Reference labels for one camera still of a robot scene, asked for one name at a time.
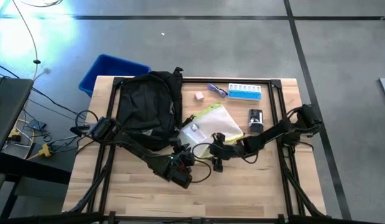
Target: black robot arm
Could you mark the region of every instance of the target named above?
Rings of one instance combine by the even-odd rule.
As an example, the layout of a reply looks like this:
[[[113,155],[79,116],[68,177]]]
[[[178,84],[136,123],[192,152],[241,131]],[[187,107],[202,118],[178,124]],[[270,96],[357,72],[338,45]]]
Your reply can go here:
[[[298,120],[296,123],[291,123],[290,117],[295,113]],[[217,160],[215,163],[221,164],[221,160],[229,160],[230,158],[241,157],[245,159],[255,156],[268,142],[276,138],[280,138],[285,146],[296,146],[300,141],[301,135],[313,136],[318,132],[322,124],[311,105],[295,108],[288,115],[288,118],[281,120],[263,133],[242,138],[235,145],[224,144],[225,136],[222,133],[213,134],[213,143],[209,146],[209,152]]]
[[[154,174],[167,181],[188,188],[192,177],[189,166],[194,164],[193,156],[188,156],[185,150],[172,155],[159,155],[138,144],[122,130],[118,121],[112,118],[100,118],[89,132],[93,140],[102,144],[116,144],[125,148],[135,156],[145,161]]]

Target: white label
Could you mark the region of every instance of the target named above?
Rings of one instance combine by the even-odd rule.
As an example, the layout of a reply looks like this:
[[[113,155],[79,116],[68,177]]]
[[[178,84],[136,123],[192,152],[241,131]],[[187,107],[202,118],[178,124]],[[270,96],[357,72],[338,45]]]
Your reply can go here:
[[[195,124],[186,128],[183,132],[196,143],[203,142],[206,139],[205,134]]]

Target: blue container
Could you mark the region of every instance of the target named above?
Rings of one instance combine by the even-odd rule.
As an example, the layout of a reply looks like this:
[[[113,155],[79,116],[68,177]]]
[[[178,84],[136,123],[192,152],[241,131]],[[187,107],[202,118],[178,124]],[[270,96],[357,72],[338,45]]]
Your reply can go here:
[[[79,90],[84,91],[89,97],[92,97],[95,80],[99,75],[138,76],[150,71],[151,68],[147,65],[101,54],[79,83]]]

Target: wooden tabletop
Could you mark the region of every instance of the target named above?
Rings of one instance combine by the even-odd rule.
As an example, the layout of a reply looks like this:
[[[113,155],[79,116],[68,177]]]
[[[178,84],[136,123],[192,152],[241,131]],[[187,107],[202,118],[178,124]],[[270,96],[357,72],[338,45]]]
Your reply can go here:
[[[301,106],[296,79],[281,79],[287,111]],[[99,117],[105,116],[112,89],[113,77],[98,77],[89,110]],[[228,89],[227,84],[218,84]],[[201,91],[202,103],[194,100]],[[248,110],[257,108],[264,113],[264,128],[273,126],[268,89],[262,86],[261,101],[229,100],[208,91],[204,83],[183,84],[183,117],[196,114],[208,106],[221,102],[243,132],[247,132]],[[118,94],[114,104],[115,116]],[[92,116],[88,122],[94,122]],[[98,144],[94,143],[80,152],[75,160],[63,210],[69,210],[82,198],[92,183]],[[323,196],[316,171],[313,152],[308,146],[296,147],[296,162],[302,189],[319,211],[325,213]],[[208,169],[197,164],[192,167],[193,180],[205,177]],[[295,193],[290,185],[294,213],[297,213]],[[95,200],[98,210],[101,188]],[[275,141],[259,152],[255,164],[242,159],[224,161],[223,173],[213,172],[210,178],[184,189],[154,175],[152,170],[127,150],[118,147],[111,174],[105,213],[141,217],[228,217],[228,218],[276,218],[286,214],[285,199],[280,175]]]

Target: clear plastic bag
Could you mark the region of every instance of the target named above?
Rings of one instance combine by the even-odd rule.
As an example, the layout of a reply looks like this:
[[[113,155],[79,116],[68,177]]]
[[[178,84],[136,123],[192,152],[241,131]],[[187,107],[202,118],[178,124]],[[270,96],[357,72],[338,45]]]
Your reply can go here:
[[[181,130],[178,138],[182,144],[189,143],[194,147],[203,142],[212,143],[213,133],[224,134],[228,141],[244,135],[223,105],[217,103],[197,114],[196,118]],[[197,146],[194,154],[198,157],[207,157],[207,147],[208,145]]]

